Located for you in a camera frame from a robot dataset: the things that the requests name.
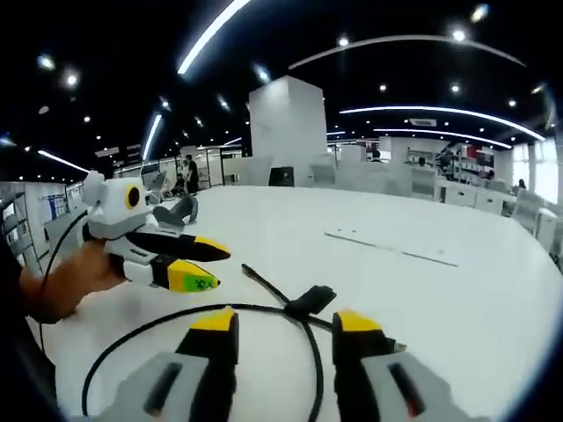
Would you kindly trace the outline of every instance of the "chair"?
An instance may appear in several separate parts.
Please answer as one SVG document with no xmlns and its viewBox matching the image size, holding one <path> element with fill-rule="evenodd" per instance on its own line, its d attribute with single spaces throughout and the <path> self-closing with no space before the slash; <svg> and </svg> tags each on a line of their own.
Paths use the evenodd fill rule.
<svg viewBox="0 0 563 422">
<path fill-rule="evenodd" d="M 504 183 L 501 180 L 490 180 L 489 183 L 487 184 L 486 188 L 489 191 L 496 191 L 496 192 L 500 192 L 500 193 L 507 193 L 508 192 L 508 188 L 506 183 Z"/>
<path fill-rule="evenodd" d="M 467 186 L 448 186 L 446 188 L 446 204 L 460 207 L 475 207 L 477 194 Z"/>
<path fill-rule="evenodd" d="M 270 170 L 270 180 L 267 185 L 295 187 L 293 167 L 273 167 Z"/>
<path fill-rule="evenodd" d="M 542 208 L 537 219 L 536 239 L 549 253 L 555 243 L 559 217 L 548 209 Z"/>
<path fill-rule="evenodd" d="M 503 206 L 504 199 L 502 195 L 496 192 L 488 192 L 487 189 L 479 189 L 475 201 L 475 208 L 486 213 L 502 215 Z"/>
<path fill-rule="evenodd" d="M 336 171 L 333 165 L 312 164 L 311 173 L 315 186 L 333 186 L 336 184 Z"/>
<path fill-rule="evenodd" d="M 520 189 L 518 197 L 516 198 L 516 205 L 514 212 L 512 213 L 512 218 L 535 236 L 537 230 L 537 217 L 539 216 L 539 209 L 541 207 L 542 199 L 539 196 L 526 189 Z"/>
<path fill-rule="evenodd" d="M 413 183 L 413 197 L 425 200 L 433 200 L 435 192 L 436 172 L 420 167 L 411 168 Z"/>
</svg>

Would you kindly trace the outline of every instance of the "white pillar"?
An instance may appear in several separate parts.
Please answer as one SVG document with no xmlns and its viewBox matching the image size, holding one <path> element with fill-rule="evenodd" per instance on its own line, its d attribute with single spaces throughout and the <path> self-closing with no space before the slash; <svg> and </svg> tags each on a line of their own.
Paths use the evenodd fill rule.
<svg viewBox="0 0 563 422">
<path fill-rule="evenodd" d="M 296 186 L 310 183 L 310 165 L 326 155 L 323 92 L 284 76 L 250 93 L 252 155 L 292 166 Z"/>
</svg>

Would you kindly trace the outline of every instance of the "curved led light strip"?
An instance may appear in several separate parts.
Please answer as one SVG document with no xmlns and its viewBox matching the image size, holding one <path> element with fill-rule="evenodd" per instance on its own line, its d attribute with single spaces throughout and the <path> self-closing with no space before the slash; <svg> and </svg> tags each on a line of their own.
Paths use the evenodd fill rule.
<svg viewBox="0 0 563 422">
<path fill-rule="evenodd" d="M 507 60 L 510 60 L 511 62 L 514 62 L 516 64 L 519 64 L 520 66 L 527 68 L 527 66 L 524 63 L 520 62 L 514 56 L 509 55 L 503 51 L 497 50 L 496 48 L 492 48 L 485 44 L 481 44 L 480 42 L 475 42 L 470 40 L 456 41 L 453 38 L 444 37 L 441 35 L 392 35 L 390 37 L 379 37 L 379 38 L 372 38 L 364 41 L 351 42 L 350 44 L 344 47 L 331 48 L 330 50 L 326 50 L 317 55 L 312 55 L 311 57 L 303 59 L 300 62 L 293 63 L 291 66 L 289 66 L 289 70 L 293 70 L 309 62 L 313 62 L 323 57 L 327 57 L 328 55 L 339 53 L 340 51 L 349 50 L 351 48 L 369 46 L 372 44 L 382 44 L 384 42 L 394 42 L 394 41 L 439 41 L 439 42 L 448 42 L 450 44 L 456 44 L 461 46 L 478 48 L 479 50 L 484 50 L 494 55 L 498 55 L 499 57 L 505 58 Z"/>
<path fill-rule="evenodd" d="M 51 158 L 52 160 L 58 161 L 59 163 L 67 164 L 68 166 L 72 167 L 73 169 L 83 171 L 84 173 L 90 173 L 86 169 L 83 169 L 82 167 L 80 167 L 76 164 L 69 163 L 68 161 L 63 160 L 62 158 L 59 158 L 58 156 L 54 156 L 53 154 L 49 154 L 48 152 L 44 151 L 43 149 L 40 149 L 39 151 L 37 151 L 37 153 L 42 155 L 42 156 L 46 156 L 47 158 Z"/>
<path fill-rule="evenodd" d="M 474 141 L 481 141 L 486 143 L 492 143 L 493 145 L 498 145 L 499 147 L 504 147 L 506 149 L 512 149 L 510 145 L 506 143 L 491 141 L 486 138 L 479 138 L 478 136 L 457 134 L 455 132 L 443 132 L 441 130 L 427 130 L 427 129 L 373 129 L 374 132 L 415 132 L 421 134 L 434 134 L 434 135 L 447 135 L 447 136 L 457 136 L 458 138 L 473 139 Z"/>
<path fill-rule="evenodd" d="M 152 139 L 155 137 L 155 132 L 157 132 L 157 127 L 160 124 L 160 120 L 162 119 L 162 114 L 157 114 L 157 117 L 152 122 L 152 127 L 150 128 L 149 138 L 147 139 L 147 143 L 144 147 L 143 152 L 143 161 L 147 159 L 147 155 L 150 151 L 150 145 L 152 144 Z"/>
<path fill-rule="evenodd" d="M 229 145 L 231 145 L 231 144 L 233 144 L 233 143 L 235 143 L 235 142 L 241 141 L 242 139 L 243 139 L 243 138 L 242 138 L 242 136 L 241 136 L 240 138 L 233 139 L 232 141 L 228 141 L 228 142 L 225 143 L 223 146 L 224 146 L 224 147 L 228 147 Z"/>
<path fill-rule="evenodd" d="M 188 68 L 192 65 L 195 58 L 201 53 L 205 45 L 211 40 L 215 34 L 225 25 L 229 20 L 235 16 L 243 7 L 250 3 L 251 0 L 234 0 L 227 8 L 213 21 L 213 23 L 205 30 L 203 35 L 197 40 L 192 47 L 186 58 L 178 68 L 178 74 L 184 75 Z"/>
<path fill-rule="evenodd" d="M 422 110 L 422 111 L 429 111 L 429 112 L 445 112 L 445 113 L 457 113 L 457 114 L 465 114 L 468 116 L 479 117 L 481 119 L 486 119 L 490 121 L 495 121 L 497 123 L 501 123 L 502 125 L 510 126 L 514 129 L 518 129 L 525 134 L 533 136 L 534 138 L 538 139 L 539 141 L 545 141 L 545 137 L 540 135 L 533 130 L 528 129 L 518 123 L 514 123 L 510 120 L 504 120 L 500 117 L 491 116 L 489 114 L 484 113 L 477 113 L 471 112 L 469 110 L 461 110 L 458 108 L 447 108 L 447 107 L 429 107 L 424 105 L 385 105 L 382 107 L 369 107 L 369 108 L 356 108 L 354 110 L 344 110 L 340 112 L 340 114 L 350 114 L 350 113 L 364 113 L 364 112 L 379 112 L 383 110 Z"/>
</svg>

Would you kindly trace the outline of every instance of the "black ceiling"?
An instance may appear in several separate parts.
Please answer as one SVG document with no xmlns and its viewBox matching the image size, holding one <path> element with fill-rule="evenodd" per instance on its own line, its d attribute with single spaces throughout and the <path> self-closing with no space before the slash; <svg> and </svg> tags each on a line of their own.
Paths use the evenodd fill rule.
<svg viewBox="0 0 563 422">
<path fill-rule="evenodd" d="M 197 57 L 189 72 L 177 68 L 189 48 L 230 0 L 12 4 L 3 11 L 4 86 L 0 135 L 16 147 L 0 149 L 5 178 L 80 178 L 84 174 L 37 156 L 44 149 L 86 169 L 111 169 L 113 160 L 131 162 L 126 147 L 144 145 L 155 113 L 162 113 L 150 158 L 164 157 L 182 145 L 223 144 L 243 137 L 250 142 L 248 93 L 263 83 L 255 67 L 272 78 L 291 75 L 325 92 L 327 126 L 347 137 L 377 136 L 374 127 L 402 128 L 405 118 L 433 118 L 437 130 L 510 143 L 531 141 L 505 126 L 467 116 L 433 112 L 377 112 L 341 115 L 370 106 L 445 106 L 499 116 L 542 135 L 549 113 L 545 94 L 560 92 L 563 66 L 558 57 L 557 17 L 533 5 L 490 5 L 489 15 L 473 24 L 477 3 L 365 0 L 253 0 L 223 27 Z M 403 41 L 358 47 L 289 70 L 294 62 L 351 42 L 381 36 L 450 36 L 462 27 L 468 39 L 497 48 L 528 65 L 463 45 Z M 37 65 L 50 55 L 56 69 Z M 65 71 L 79 75 L 70 90 Z M 452 83 L 461 91 L 450 91 Z M 532 95 L 540 83 L 551 90 Z M 380 84 L 387 91 L 379 90 Z M 221 96 L 229 104 L 225 111 Z M 161 106 L 161 98 L 170 110 Z M 509 107 L 509 98 L 517 101 Z M 43 106 L 49 111 L 39 114 Z M 84 116 L 91 121 L 84 122 Z M 195 117 L 203 122 L 199 127 Z M 447 128 L 443 123 L 448 121 Z M 25 146 L 32 150 L 24 152 Z M 112 158 L 94 151 L 119 146 Z"/>
</svg>

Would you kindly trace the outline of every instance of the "office desk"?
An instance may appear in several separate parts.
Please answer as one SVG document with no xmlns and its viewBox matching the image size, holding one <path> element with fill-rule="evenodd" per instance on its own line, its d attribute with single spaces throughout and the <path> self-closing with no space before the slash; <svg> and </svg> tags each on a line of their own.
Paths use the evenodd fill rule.
<svg viewBox="0 0 563 422">
<path fill-rule="evenodd" d="M 91 364 L 134 328 L 203 304 L 279 306 L 241 273 L 242 263 L 290 298 L 314 284 L 332 287 L 338 296 L 320 317 L 331 320 L 334 311 L 345 308 L 373 317 L 450 384 L 455 403 L 471 416 L 499 418 L 511 409 L 553 345 L 563 280 L 539 243 L 512 219 L 332 189 L 226 186 L 202 192 L 198 200 L 198 222 L 186 232 L 231 249 L 230 259 L 202 264 L 222 285 L 199 295 L 176 295 L 128 283 L 87 297 L 74 316 L 48 327 L 57 394 L 70 414 L 81 412 L 80 393 Z M 325 235 L 336 229 L 356 230 L 392 248 Z M 408 257 L 398 253 L 401 249 L 441 253 L 457 266 Z M 108 406 L 118 383 L 146 360 L 173 351 L 194 320 L 187 316 L 158 326 L 111 354 L 93 379 L 91 414 Z M 315 334 L 325 369 L 319 420 L 340 421 L 331 336 Z M 284 318 L 240 312 L 237 377 L 231 421 L 306 420 L 314 397 L 311 350 L 301 330 Z"/>
</svg>

